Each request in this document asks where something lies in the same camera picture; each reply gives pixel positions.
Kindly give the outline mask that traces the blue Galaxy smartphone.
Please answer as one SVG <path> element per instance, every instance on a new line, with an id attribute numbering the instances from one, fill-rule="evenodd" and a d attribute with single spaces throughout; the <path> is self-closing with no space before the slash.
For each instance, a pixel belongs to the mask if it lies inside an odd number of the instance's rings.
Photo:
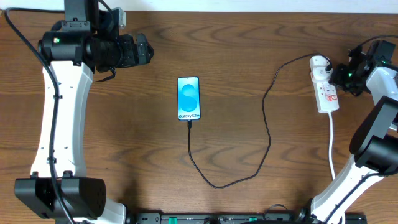
<path id="1" fill-rule="evenodd" d="M 198 77 L 177 79 L 178 119 L 180 121 L 201 118 L 200 84 Z"/>

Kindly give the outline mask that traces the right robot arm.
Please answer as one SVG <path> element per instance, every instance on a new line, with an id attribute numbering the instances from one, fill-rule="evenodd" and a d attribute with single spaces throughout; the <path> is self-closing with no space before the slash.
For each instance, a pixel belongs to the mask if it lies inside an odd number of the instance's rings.
<path id="1" fill-rule="evenodd" d="M 369 93 L 374 108 L 353 135 L 349 159 L 331 184 L 309 201 L 299 223 L 342 223 L 345 211 L 373 184 L 397 174 L 397 67 L 391 58 L 395 44 L 385 35 L 368 39 L 367 52 L 358 45 L 348 53 L 348 64 L 336 68 L 321 56 L 310 59 L 318 103 L 336 104 L 337 88 L 359 96 Z"/>

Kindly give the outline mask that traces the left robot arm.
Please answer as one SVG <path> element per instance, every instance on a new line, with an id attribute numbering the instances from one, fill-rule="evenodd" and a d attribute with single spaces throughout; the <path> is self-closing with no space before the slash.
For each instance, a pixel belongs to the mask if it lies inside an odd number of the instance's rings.
<path id="1" fill-rule="evenodd" d="M 45 101 L 39 147 L 15 196 L 37 216 L 57 223 L 132 223 L 127 206 L 108 198 L 105 182 L 89 178 L 83 152 L 86 103 L 95 72 L 148 64 L 145 35 L 120 34 L 126 13 L 101 1 L 65 1 L 64 19 L 32 51 L 43 66 Z"/>

